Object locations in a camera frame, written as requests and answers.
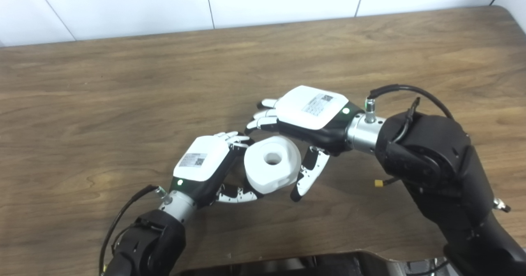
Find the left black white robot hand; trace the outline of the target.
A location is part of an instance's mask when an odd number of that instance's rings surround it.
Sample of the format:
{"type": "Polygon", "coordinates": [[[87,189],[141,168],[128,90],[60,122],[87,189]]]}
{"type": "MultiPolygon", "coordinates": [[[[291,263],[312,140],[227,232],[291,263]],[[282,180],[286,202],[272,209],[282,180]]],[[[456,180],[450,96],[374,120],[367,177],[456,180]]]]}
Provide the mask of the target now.
{"type": "Polygon", "coordinates": [[[232,167],[254,143],[237,131],[197,137],[173,169],[169,191],[188,196],[197,209],[216,201],[243,203],[262,198],[252,188],[225,184],[232,167]]]}

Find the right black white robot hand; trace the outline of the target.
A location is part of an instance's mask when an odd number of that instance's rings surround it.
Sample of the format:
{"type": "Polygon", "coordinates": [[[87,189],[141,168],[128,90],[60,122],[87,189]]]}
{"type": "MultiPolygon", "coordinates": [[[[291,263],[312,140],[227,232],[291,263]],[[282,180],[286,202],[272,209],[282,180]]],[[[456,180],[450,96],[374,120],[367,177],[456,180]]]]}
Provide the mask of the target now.
{"type": "Polygon", "coordinates": [[[344,95],[298,86],[278,99],[263,99],[245,134],[264,130],[308,143],[291,199],[298,202],[321,175],[330,157],[351,150],[348,130],[365,114],[344,95]]]}

